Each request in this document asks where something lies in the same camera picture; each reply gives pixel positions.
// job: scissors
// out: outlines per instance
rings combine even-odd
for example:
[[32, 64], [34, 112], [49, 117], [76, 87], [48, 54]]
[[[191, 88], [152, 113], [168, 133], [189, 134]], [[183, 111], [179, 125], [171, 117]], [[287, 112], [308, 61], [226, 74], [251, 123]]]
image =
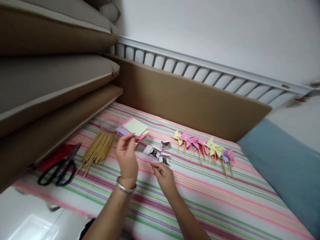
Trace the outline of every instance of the scissors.
[[[74, 174], [76, 173], [76, 165], [74, 163], [74, 156], [76, 155], [77, 151], [79, 150], [79, 148], [81, 147], [82, 143], [78, 143], [75, 148], [72, 150], [71, 154], [69, 156], [67, 156], [66, 158], [62, 159], [61, 161], [53, 164], [51, 167], [49, 167], [38, 179], [38, 184], [42, 185], [42, 186], [48, 186], [53, 179], [55, 179], [58, 176], [58, 179], [55, 183], [55, 185], [57, 187], [63, 187], [67, 184], [69, 184], [72, 181], [72, 178], [74, 176]], [[62, 173], [60, 175], [59, 172], [60, 170], [64, 167], [64, 165], [67, 166], [65, 167], [65, 169], [62, 171]], [[57, 167], [57, 169], [53, 172], [53, 174], [49, 177], [49, 179], [46, 182], [41, 182], [43, 180], [43, 178], [55, 167]], [[64, 176], [66, 175], [67, 171], [69, 170], [69, 168], [72, 168], [72, 173], [69, 177], [69, 179], [66, 182], [62, 182], [62, 180], [64, 179]]]

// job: red cloth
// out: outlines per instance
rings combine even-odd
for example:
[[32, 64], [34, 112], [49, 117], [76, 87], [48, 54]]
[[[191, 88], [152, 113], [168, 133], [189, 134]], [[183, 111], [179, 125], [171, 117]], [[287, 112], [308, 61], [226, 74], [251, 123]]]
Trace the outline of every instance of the red cloth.
[[76, 147], [76, 145], [72, 145], [72, 144], [69, 144], [69, 145], [62, 144], [53, 153], [51, 153], [50, 156], [47, 157], [46, 160], [44, 160], [42, 163], [40, 163], [37, 170], [43, 173], [49, 167], [51, 167], [53, 164], [61, 161], [65, 157], [69, 156], [75, 147]]

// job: woman's left hand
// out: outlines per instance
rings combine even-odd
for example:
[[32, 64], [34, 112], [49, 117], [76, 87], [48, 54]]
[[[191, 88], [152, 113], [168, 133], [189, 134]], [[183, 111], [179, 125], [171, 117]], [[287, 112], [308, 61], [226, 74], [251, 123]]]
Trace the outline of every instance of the woman's left hand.
[[138, 163], [134, 154], [136, 142], [140, 142], [139, 136], [134, 133], [121, 137], [116, 148], [116, 157], [121, 169], [119, 182], [128, 189], [133, 189], [138, 176]]

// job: silver bracelet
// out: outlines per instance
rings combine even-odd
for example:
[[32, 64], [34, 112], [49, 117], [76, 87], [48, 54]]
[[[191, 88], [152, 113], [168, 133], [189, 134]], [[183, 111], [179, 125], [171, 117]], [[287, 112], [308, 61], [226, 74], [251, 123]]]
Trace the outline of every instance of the silver bracelet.
[[135, 191], [136, 188], [137, 188], [137, 185], [134, 185], [134, 188], [133, 188], [133, 189], [127, 189], [127, 188], [125, 188], [124, 186], [122, 186], [122, 185], [119, 183], [119, 178], [120, 178], [120, 177], [121, 177], [121, 176], [119, 176], [119, 177], [117, 178], [117, 186], [119, 186], [120, 190], [122, 190], [122, 191], [124, 191], [125, 193], [128, 193], [128, 194], [134, 193], [134, 191]]

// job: floor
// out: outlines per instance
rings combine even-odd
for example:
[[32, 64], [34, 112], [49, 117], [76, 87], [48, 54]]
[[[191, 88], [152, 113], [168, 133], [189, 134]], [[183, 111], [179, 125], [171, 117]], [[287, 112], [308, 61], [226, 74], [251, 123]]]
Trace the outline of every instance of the floor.
[[78, 239], [86, 217], [60, 208], [51, 212], [44, 200], [13, 187], [0, 195], [2, 240]]

